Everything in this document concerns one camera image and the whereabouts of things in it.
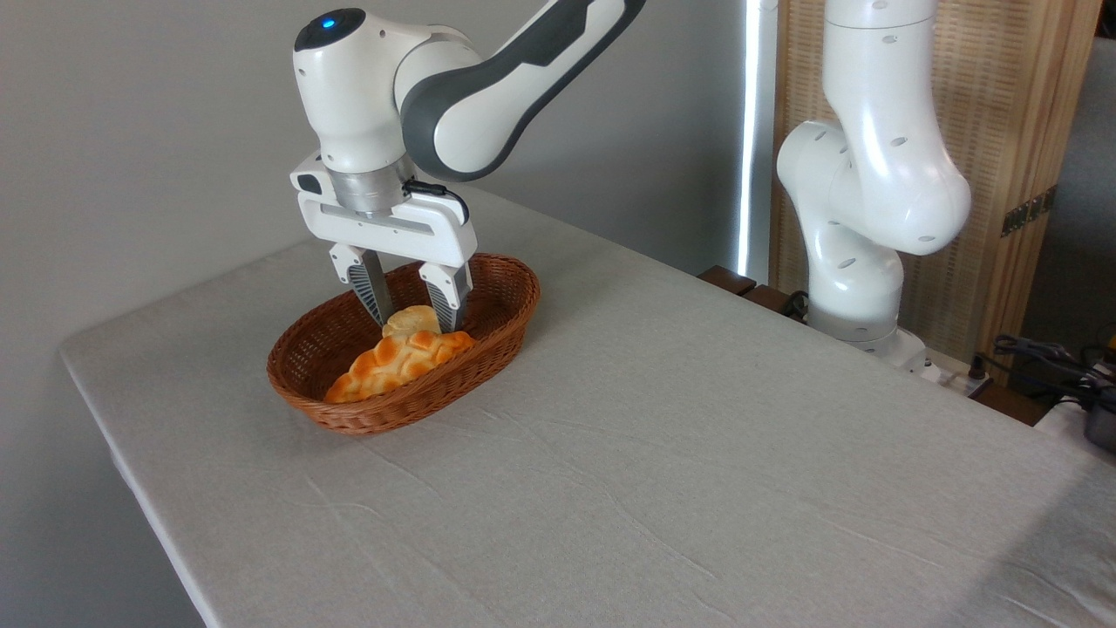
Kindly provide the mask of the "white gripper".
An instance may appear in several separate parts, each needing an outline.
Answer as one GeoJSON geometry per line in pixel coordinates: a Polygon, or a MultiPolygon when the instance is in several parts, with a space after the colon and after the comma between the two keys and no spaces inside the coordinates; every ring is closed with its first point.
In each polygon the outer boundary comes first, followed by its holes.
{"type": "Polygon", "coordinates": [[[426,194],[419,190],[408,199],[381,212],[364,214],[340,206],[331,187],[330,171],[323,155],[307,156],[289,176],[314,236],[334,242],[331,265],[341,283],[383,327],[395,313],[378,253],[425,262],[419,276],[427,288],[441,334],[462,329],[466,297],[472,290],[469,261],[477,251],[477,235],[469,207],[458,196],[426,194]]]}

